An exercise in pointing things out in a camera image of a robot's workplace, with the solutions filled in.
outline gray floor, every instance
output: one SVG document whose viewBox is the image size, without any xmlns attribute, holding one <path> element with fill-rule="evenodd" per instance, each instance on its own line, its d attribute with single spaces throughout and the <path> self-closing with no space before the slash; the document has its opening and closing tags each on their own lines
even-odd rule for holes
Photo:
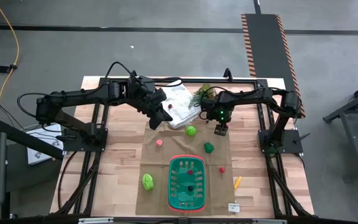
<svg viewBox="0 0 358 224">
<path fill-rule="evenodd" d="M 358 29 L 357 0 L 260 3 L 262 12 L 281 15 L 286 29 Z M 239 14 L 254 12 L 252 0 L 23 0 L 1 1 L 1 7 L 15 24 L 55 26 L 241 28 Z M 84 75 L 104 75 L 114 60 L 142 75 L 218 77 L 229 67 L 236 77 L 249 76 L 242 34 L 20 31 L 17 35 L 19 69 L 2 104 L 23 125 L 35 121 L 16 106 L 18 95 L 78 89 Z M 358 167 L 357 159 L 342 124 L 327 125 L 321 119 L 358 89 L 358 36 L 287 39 L 306 110 L 306 119 L 296 125 L 301 133 L 311 133 L 303 147 L 314 210 L 320 217 L 358 221 L 358 182 L 342 181 L 343 174 Z M 11 33 L 0 31 L 0 63 L 11 63 L 15 54 Z M 123 73 L 114 70 L 115 75 Z M 25 99 L 23 105 L 34 111 L 34 98 Z M 48 213 L 55 182 L 16 192 L 13 211 L 22 216 Z"/>
</svg>

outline white label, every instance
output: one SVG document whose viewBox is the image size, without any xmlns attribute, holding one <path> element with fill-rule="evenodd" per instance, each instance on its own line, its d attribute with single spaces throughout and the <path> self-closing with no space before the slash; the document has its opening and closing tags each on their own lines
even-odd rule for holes
<svg viewBox="0 0 358 224">
<path fill-rule="evenodd" d="M 240 212 L 240 205 L 235 203 L 229 203 L 229 212 Z"/>
</svg>

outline green bowl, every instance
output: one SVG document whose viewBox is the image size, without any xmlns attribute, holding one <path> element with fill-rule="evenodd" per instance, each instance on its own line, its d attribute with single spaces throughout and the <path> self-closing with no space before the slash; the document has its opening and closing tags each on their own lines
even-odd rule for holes
<svg viewBox="0 0 358 224">
<path fill-rule="evenodd" d="M 168 178 L 168 201 L 173 211 L 198 212 L 204 209 L 206 180 L 205 163 L 202 157 L 173 156 Z"/>
</svg>

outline wooden table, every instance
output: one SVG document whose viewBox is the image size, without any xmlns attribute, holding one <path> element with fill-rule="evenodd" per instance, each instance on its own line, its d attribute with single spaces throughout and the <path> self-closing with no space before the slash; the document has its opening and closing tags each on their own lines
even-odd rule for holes
<svg viewBox="0 0 358 224">
<path fill-rule="evenodd" d="M 98 86 L 100 77 L 84 77 L 82 88 L 90 89 Z M 270 87 L 285 88 L 281 78 L 269 78 Z M 195 92 L 200 84 L 185 84 L 190 92 Z M 220 84 L 219 86 L 231 91 L 250 91 L 251 84 Z M 77 106 L 75 117 L 90 122 L 94 105 Z M 94 193 L 92 216 L 136 216 L 135 205 L 139 179 L 140 157 L 145 124 L 148 118 L 139 114 L 129 105 L 111 107 L 107 128 L 109 136 L 106 150 L 102 153 L 98 180 Z M 242 180 L 235 190 L 236 203 L 241 205 L 241 212 L 231 216 L 212 217 L 244 217 L 272 218 L 273 207 L 270 196 L 269 181 L 264 156 L 260 153 L 257 131 L 260 129 L 256 105 L 241 105 L 235 107 L 232 121 L 229 125 L 230 147 L 233 167 L 233 181 L 238 176 Z M 286 129 L 293 127 L 292 121 Z M 62 203 L 74 192 L 80 179 L 84 153 L 77 153 L 68 165 L 62 182 Z M 313 213 L 313 207 L 306 181 L 305 171 L 298 157 L 292 154 L 282 154 L 288 188 L 302 204 L 306 211 Z M 64 158 L 62 168 L 68 156 Z M 85 207 L 88 189 L 85 189 L 83 206 Z M 283 197 L 277 186 L 280 208 L 284 212 Z M 58 210 L 57 189 L 52 202 L 51 212 Z"/>
</svg>

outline black ramp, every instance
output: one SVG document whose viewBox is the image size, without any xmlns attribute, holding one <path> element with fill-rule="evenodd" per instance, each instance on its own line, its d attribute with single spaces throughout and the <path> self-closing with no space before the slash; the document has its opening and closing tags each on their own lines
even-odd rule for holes
<svg viewBox="0 0 358 224">
<path fill-rule="evenodd" d="M 273 14 L 243 14 L 241 21 L 247 56 L 252 57 L 253 62 L 254 71 L 250 69 L 250 73 L 259 78 L 283 78 L 285 88 L 295 91 L 300 97 L 280 17 Z M 300 108 L 300 114 L 305 116 L 303 107 Z"/>
</svg>

